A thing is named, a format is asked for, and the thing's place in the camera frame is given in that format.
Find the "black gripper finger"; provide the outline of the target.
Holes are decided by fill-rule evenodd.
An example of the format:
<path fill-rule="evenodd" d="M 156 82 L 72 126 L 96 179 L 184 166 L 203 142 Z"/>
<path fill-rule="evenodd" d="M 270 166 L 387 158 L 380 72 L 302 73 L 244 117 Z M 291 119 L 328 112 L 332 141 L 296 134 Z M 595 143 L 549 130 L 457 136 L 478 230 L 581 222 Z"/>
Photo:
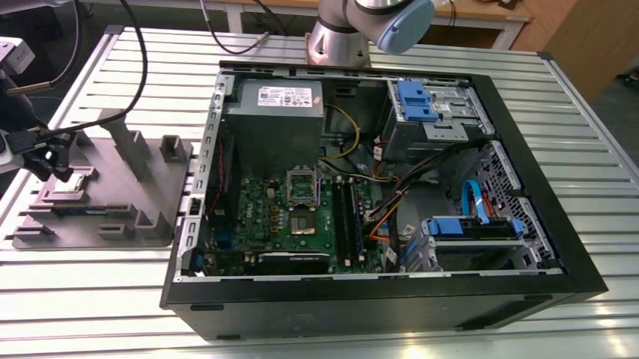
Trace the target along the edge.
<path fill-rule="evenodd" d="M 72 133 L 58 135 L 50 140 L 52 174 L 63 182 L 68 182 L 74 174 L 74 169 L 70 166 L 70 152 L 75 139 L 76 134 Z"/>
<path fill-rule="evenodd" d="M 36 149 L 24 153 L 24 169 L 28 170 L 40 181 L 46 182 L 52 174 L 50 160 L 46 157 L 48 150 Z"/>

